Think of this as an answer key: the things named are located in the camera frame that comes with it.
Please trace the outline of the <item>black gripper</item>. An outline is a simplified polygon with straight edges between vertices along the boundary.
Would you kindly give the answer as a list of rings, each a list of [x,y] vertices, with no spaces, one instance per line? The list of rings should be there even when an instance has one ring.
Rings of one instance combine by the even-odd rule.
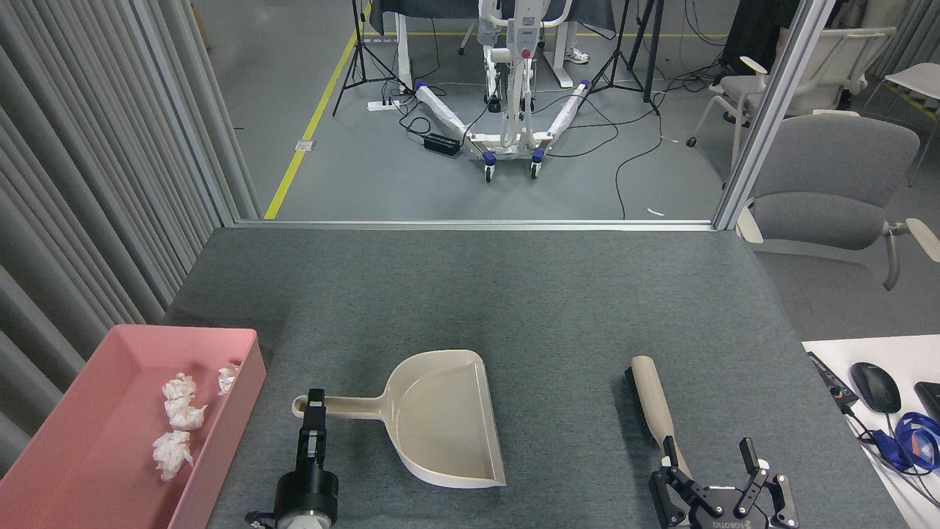
[[[314,471],[322,469],[325,463],[326,415],[325,391],[309,389],[305,430],[298,431],[296,471],[278,480],[276,519],[310,512],[338,519],[338,476],[328,471]]]
[[[692,528],[799,528],[799,519],[790,488],[790,479],[783,473],[769,475],[769,465],[762,466],[756,456],[752,439],[742,438],[739,449],[745,469],[750,475],[748,488],[704,488],[679,469],[679,449],[674,436],[665,436],[665,463],[651,473],[649,486],[661,527],[678,527],[690,520]],[[668,488],[681,496],[688,511],[671,501]],[[755,505],[763,489],[771,492],[773,513],[769,517]],[[717,515],[716,508],[721,508]]]

